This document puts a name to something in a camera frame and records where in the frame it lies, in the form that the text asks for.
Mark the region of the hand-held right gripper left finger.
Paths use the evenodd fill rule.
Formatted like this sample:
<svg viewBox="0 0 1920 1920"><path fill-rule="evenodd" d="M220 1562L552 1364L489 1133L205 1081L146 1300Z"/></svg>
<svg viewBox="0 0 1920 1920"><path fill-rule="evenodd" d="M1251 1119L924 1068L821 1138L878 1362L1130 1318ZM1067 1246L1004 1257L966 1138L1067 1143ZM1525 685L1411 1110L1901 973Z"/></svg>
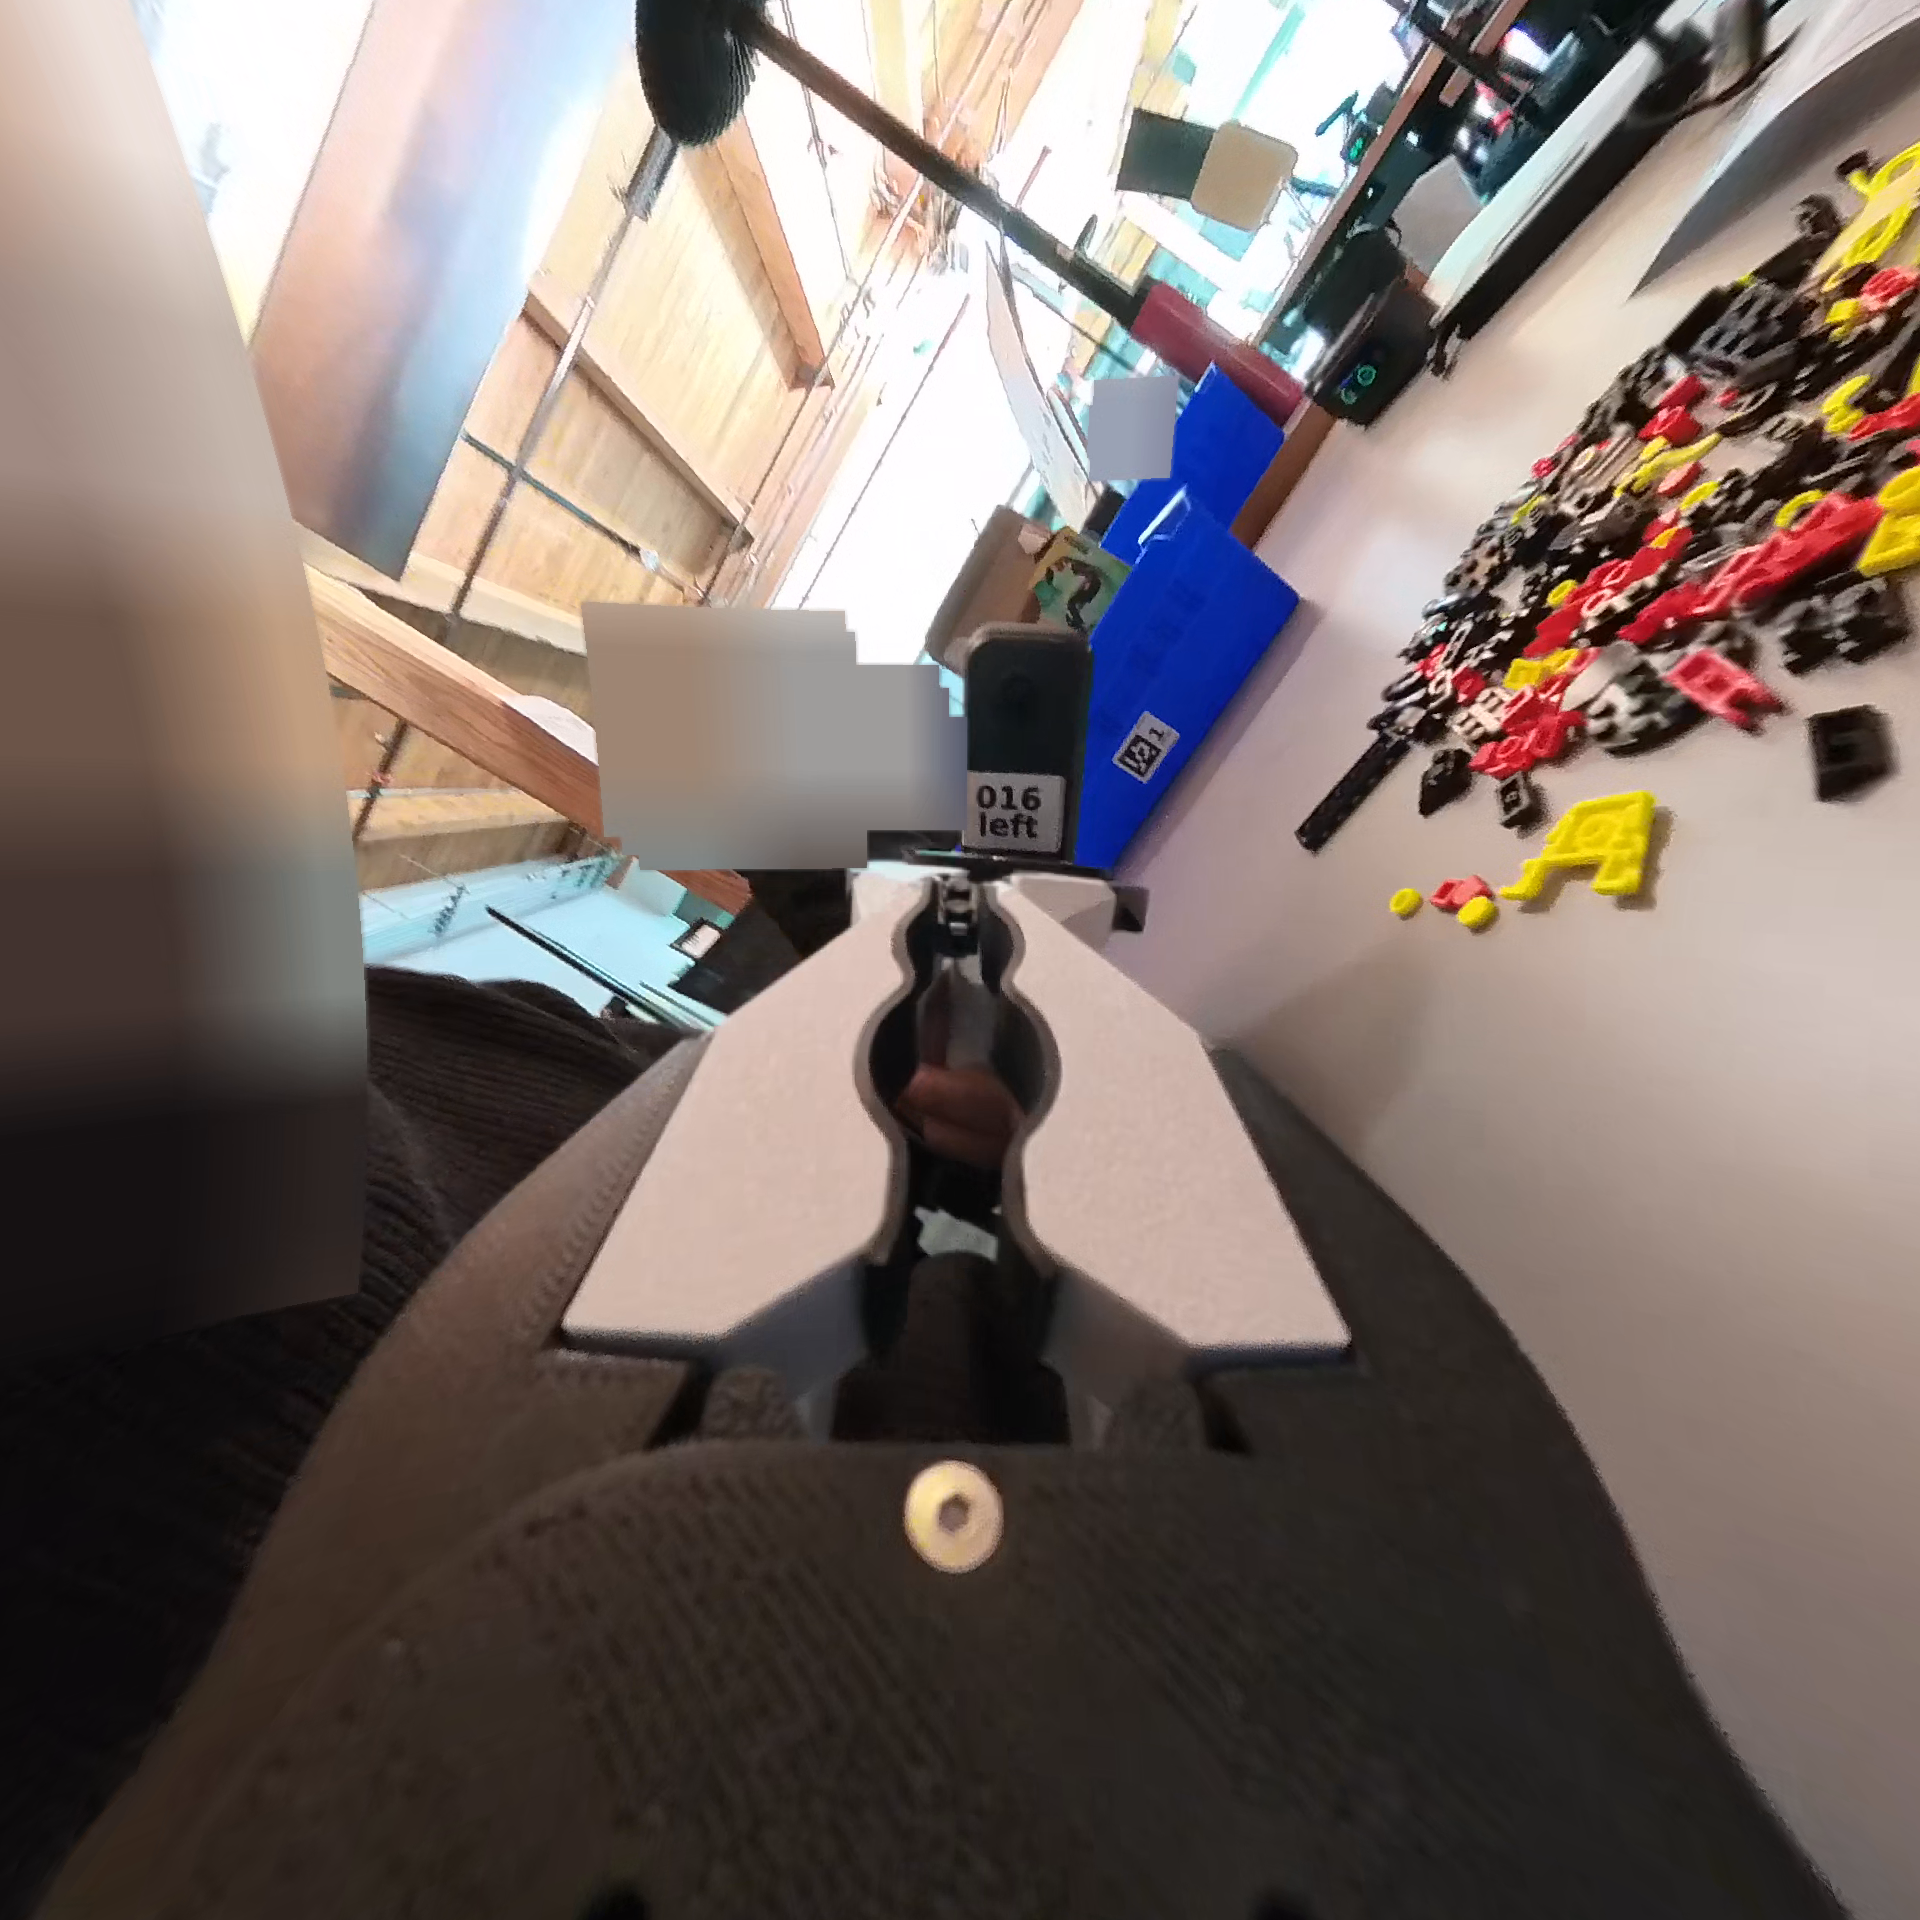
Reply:
<svg viewBox="0 0 1920 1920"><path fill-rule="evenodd" d="M919 997L916 926L851 929L707 1037L561 1313L570 1349L763 1369L830 1432L866 1269L908 1229L873 1045Z"/></svg>

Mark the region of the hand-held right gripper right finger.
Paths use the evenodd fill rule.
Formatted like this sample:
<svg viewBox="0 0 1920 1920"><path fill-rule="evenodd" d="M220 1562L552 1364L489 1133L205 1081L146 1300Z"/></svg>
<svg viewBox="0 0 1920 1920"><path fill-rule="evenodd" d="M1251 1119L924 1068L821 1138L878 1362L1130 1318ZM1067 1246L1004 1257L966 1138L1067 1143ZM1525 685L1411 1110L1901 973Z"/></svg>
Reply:
<svg viewBox="0 0 1920 1920"><path fill-rule="evenodd" d="M1045 901L984 901L997 1070L1018 1104L1004 1232L1040 1362L1094 1440L1143 1388L1351 1358L1351 1326L1209 1042Z"/></svg>

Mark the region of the long black holed lego plate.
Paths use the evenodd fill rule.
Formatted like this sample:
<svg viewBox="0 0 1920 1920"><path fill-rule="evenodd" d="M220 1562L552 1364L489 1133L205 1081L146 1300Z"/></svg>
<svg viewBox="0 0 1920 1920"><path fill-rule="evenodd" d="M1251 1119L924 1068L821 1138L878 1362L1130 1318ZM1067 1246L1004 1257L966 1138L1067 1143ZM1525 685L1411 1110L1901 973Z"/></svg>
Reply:
<svg viewBox="0 0 1920 1920"><path fill-rule="evenodd" d="M1293 830L1302 851L1321 855L1357 806L1404 761L1411 738L1401 733L1378 733L1372 745L1332 783L1305 822Z"/></svg>

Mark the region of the pile of lego pieces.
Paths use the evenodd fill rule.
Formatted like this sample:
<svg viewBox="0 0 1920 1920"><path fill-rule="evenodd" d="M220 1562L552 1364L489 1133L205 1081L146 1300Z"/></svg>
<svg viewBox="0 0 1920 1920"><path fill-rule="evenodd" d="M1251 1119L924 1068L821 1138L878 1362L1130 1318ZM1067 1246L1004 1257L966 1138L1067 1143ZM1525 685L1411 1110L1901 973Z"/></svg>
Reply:
<svg viewBox="0 0 1920 1920"><path fill-rule="evenodd" d="M1702 720L1758 733L1806 676L1913 642L1918 145L1847 156L1789 243L1702 299L1481 522L1381 687L1419 814Z"/></svg>

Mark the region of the yellow wedge lego plate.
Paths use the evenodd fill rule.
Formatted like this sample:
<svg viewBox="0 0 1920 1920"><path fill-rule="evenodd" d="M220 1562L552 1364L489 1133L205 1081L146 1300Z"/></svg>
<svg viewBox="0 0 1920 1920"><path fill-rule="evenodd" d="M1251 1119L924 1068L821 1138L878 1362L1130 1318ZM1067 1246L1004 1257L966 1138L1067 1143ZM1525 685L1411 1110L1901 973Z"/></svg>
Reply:
<svg viewBox="0 0 1920 1920"><path fill-rule="evenodd" d="M1653 846L1655 792L1632 790L1575 801L1533 851L1501 901L1536 901L1547 880L1585 874L1594 899L1637 899Z"/></svg>

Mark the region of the black sloped lego brick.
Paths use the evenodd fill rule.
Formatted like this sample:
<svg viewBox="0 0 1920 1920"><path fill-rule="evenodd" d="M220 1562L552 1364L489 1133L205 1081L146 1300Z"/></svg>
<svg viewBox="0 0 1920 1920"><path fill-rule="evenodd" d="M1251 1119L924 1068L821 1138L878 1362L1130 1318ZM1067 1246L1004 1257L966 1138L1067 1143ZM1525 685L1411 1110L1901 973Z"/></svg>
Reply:
<svg viewBox="0 0 1920 1920"><path fill-rule="evenodd" d="M1814 710L1806 728L1811 792L1820 801L1850 801L1897 772L1892 733L1883 707L1853 704Z"/></svg>

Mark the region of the cardboard box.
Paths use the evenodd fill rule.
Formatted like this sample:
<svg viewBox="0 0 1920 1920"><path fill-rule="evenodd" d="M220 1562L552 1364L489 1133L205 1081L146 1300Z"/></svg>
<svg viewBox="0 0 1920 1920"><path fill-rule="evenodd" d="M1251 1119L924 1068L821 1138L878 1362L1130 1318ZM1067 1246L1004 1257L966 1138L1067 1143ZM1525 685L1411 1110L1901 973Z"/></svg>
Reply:
<svg viewBox="0 0 1920 1920"><path fill-rule="evenodd" d="M997 508L929 625L924 658L962 674L972 632L1008 624L1092 638L1127 576L1094 540Z"/></svg>

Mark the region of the blue bin with tag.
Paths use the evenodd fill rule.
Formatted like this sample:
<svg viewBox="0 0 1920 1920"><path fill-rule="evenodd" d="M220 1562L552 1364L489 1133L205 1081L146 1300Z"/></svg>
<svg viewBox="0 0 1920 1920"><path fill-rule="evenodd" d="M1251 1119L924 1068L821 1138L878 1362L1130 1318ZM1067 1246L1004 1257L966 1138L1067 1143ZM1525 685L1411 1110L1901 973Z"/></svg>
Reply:
<svg viewBox="0 0 1920 1920"><path fill-rule="evenodd" d="M1302 607L1296 590L1176 489L1092 632L1077 866L1113 870Z"/></svg>

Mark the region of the plain blue bin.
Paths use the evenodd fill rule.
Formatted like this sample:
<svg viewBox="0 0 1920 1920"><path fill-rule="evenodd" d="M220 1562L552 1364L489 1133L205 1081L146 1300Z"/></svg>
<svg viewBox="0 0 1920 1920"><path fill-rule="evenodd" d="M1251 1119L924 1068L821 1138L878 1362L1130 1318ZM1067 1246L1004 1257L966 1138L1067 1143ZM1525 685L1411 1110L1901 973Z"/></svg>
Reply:
<svg viewBox="0 0 1920 1920"><path fill-rule="evenodd" d="M1136 480L1101 544L1130 562L1176 490L1185 490L1188 505L1213 515L1215 526L1234 529L1280 450L1285 426L1241 393L1231 371L1209 370L1171 426L1171 471Z"/></svg>

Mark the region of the dark red bottle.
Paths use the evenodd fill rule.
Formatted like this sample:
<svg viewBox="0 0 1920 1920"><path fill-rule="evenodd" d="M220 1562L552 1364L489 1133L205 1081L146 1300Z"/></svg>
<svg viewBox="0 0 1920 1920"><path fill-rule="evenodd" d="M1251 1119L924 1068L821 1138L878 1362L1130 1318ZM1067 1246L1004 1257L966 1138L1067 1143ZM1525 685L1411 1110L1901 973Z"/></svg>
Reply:
<svg viewBox="0 0 1920 1920"><path fill-rule="evenodd" d="M1165 280L1149 278L1137 283L1137 313L1126 324L1143 348L1188 383L1201 383L1206 371L1220 370L1276 426L1288 426L1308 399L1296 375L1285 371L1271 353L1237 338Z"/></svg>

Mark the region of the black power station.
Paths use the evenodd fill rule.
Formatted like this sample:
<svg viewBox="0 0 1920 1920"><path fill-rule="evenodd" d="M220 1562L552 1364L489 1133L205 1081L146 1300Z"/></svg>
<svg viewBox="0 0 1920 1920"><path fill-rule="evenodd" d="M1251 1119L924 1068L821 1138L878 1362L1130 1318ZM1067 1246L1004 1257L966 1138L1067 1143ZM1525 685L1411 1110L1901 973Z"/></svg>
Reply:
<svg viewBox="0 0 1920 1920"><path fill-rule="evenodd" d="M1308 324L1325 338L1312 404L1338 422L1375 422L1421 371L1433 317L1427 270L1404 257L1400 226L1351 229L1308 299Z"/></svg>

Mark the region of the instruction booklet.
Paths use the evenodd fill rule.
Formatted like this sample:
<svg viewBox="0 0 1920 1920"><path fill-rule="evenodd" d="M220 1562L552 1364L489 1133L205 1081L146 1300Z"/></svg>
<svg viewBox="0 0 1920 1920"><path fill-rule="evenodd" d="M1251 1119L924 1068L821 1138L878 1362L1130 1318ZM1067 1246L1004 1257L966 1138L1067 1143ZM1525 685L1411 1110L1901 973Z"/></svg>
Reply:
<svg viewBox="0 0 1920 1920"><path fill-rule="evenodd" d="M1637 291L1661 280L1783 178L1918 92L1918 3L1790 3L1783 57L1742 97L1729 142L1694 186Z"/></svg>

